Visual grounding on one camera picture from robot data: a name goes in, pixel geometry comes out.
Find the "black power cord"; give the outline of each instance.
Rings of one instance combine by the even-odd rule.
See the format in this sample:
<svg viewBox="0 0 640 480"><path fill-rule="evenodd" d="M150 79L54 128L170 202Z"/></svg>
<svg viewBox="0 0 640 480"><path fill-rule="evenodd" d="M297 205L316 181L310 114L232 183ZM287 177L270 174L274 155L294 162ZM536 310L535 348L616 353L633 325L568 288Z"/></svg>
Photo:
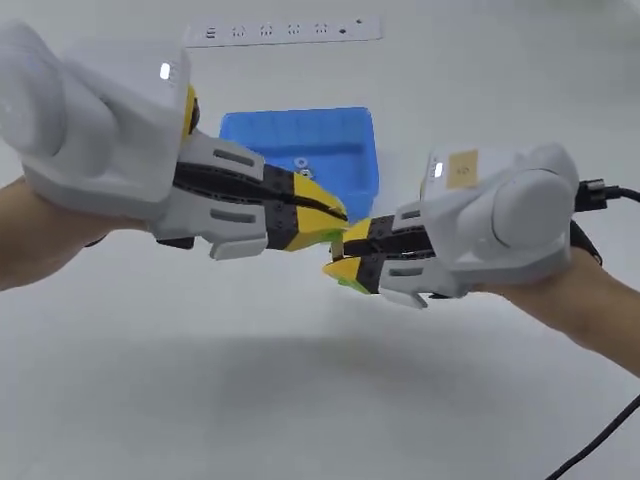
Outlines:
<svg viewBox="0 0 640 480"><path fill-rule="evenodd" d="M629 188L621 188L618 186L607 186L604 180L586 180L580 182L578 193L576 195L575 211L591 212L594 210L604 210L607 208L609 200L618 198L628 198L640 203L640 192ZM638 395L627 407L618 414L618 416L605 427L602 432L596 436L586 447L576 453L567 460L555 472L549 475L545 480L558 480L571 468L576 466L582 460L587 458L593 451L604 443L613 432L615 432L624 421L629 418L633 412L640 408L640 395Z"/></svg>
<svg viewBox="0 0 640 480"><path fill-rule="evenodd" d="M629 405L625 407L625 409L618 414L618 416L605 427L602 432L598 434L596 438L594 438L589 445L584 447L578 453L576 453L569 460L564 462L560 468L558 468L555 472L549 475L545 480L558 480L562 475L567 473L569 469L580 463L582 460L587 458L589 455L593 453L593 451L598 448L600 445L604 443L604 441L611 436L613 432L615 432L620 425L624 423L624 421L631 416L633 412L635 412L638 407L640 407L640 395L638 395Z"/></svg>

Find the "yellow label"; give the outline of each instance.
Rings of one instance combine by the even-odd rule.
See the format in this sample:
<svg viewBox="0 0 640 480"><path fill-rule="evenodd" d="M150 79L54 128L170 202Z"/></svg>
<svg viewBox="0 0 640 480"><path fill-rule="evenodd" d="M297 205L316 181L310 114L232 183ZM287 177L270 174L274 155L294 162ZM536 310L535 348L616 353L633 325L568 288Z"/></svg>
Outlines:
<svg viewBox="0 0 640 480"><path fill-rule="evenodd" d="M447 188L471 188L478 185L478 150L454 153L449 157Z"/></svg>

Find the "white plastic housing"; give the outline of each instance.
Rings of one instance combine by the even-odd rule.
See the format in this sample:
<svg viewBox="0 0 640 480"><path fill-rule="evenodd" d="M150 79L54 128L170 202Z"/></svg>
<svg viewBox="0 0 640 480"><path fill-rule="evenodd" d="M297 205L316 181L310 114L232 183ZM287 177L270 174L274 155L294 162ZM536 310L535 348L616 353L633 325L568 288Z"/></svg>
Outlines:
<svg viewBox="0 0 640 480"><path fill-rule="evenodd" d="M452 165L452 155L460 152L465 149L431 155L421 198L424 226L448 270L515 271L565 248L579 177L562 147L467 149L471 163L476 156L467 167ZM475 170L474 178L465 184L453 168Z"/></svg>
<svg viewBox="0 0 640 480"><path fill-rule="evenodd" d="M0 60L12 67L0 70L0 133L38 193L92 213L164 211L190 77L182 48L86 40L58 60L14 22L0 29Z"/></svg>

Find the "gray plastic part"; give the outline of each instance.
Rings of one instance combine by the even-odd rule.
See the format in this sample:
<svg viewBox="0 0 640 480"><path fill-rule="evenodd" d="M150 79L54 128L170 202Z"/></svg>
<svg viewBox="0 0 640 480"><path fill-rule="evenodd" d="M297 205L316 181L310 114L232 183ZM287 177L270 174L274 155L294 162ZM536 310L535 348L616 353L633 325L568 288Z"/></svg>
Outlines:
<svg viewBox="0 0 640 480"><path fill-rule="evenodd" d="M424 220L420 214L421 202L400 207L393 219L392 230L421 227ZM380 274L380 293L394 303L426 308L427 302L421 293L438 293L460 298L469 292L469 287L460 283L436 257L415 260L387 260Z"/></svg>
<svg viewBox="0 0 640 480"><path fill-rule="evenodd" d="M234 143L193 135L180 161L211 165L262 180L264 158ZM151 225L159 240L202 237L212 244L211 258L225 260L259 255L268 244L262 205L223 202L173 188L165 215Z"/></svg>
<svg viewBox="0 0 640 480"><path fill-rule="evenodd" d="M262 180L264 157L236 143L210 137L196 130L180 150L179 161L211 165Z"/></svg>

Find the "hand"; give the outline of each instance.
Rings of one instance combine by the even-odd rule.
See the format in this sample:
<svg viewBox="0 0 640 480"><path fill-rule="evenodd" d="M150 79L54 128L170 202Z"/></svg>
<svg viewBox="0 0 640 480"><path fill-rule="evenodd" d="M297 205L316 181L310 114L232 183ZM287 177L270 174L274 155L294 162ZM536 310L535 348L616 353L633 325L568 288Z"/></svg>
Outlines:
<svg viewBox="0 0 640 480"><path fill-rule="evenodd" d="M85 245L123 229L145 230L146 226L139 220L57 207L20 178L0 190L0 290L46 278Z"/></svg>

